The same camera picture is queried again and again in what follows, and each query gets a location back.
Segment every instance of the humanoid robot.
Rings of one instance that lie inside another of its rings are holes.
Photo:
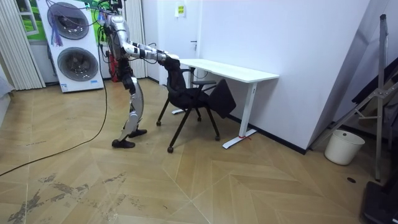
[[[117,13],[122,8],[121,0],[112,4],[110,0],[103,0],[98,3],[109,2],[112,13],[104,13],[104,33],[110,38],[111,46],[109,49],[113,57],[118,62],[117,76],[122,81],[124,88],[130,93],[130,113],[122,129],[119,139],[112,142],[113,147],[132,148],[135,146],[133,142],[126,140],[127,137],[133,138],[145,134],[146,130],[138,129],[138,124],[142,117],[144,109],[144,96],[142,90],[134,76],[132,68],[129,65],[131,57],[156,60],[163,65],[168,72],[178,72],[180,70],[180,62],[176,55],[169,54],[163,50],[154,49],[148,45],[138,44],[129,40],[129,28],[123,16]]]

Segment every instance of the stacked washer and dryer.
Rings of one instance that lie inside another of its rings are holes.
[[[104,87],[90,9],[74,0],[37,0],[62,92]],[[62,46],[52,44],[53,26]]]

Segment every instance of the desk top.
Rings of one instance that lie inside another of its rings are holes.
[[[205,59],[180,59],[180,63],[244,83],[254,83],[279,78],[279,75],[272,73],[260,72],[250,68],[228,65]]]

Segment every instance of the round porthole door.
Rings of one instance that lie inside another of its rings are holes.
[[[89,51],[70,47],[58,56],[58,67],[66,77],[83,82],[95,77],[98,72],[98,61]]]
[[[50,6],[47,12],[51,27],[57,26],[59,34],[71,40],[84,38],[89,29],[89,23],[84,13],[76,6],[60,2]]]

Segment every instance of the chair backrest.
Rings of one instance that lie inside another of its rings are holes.
[[[172,68],[168,67],[167,72],[169,74],[167,77],[167,90],[170,94],[179,95],[187,89],[179,62],[173,65]]]

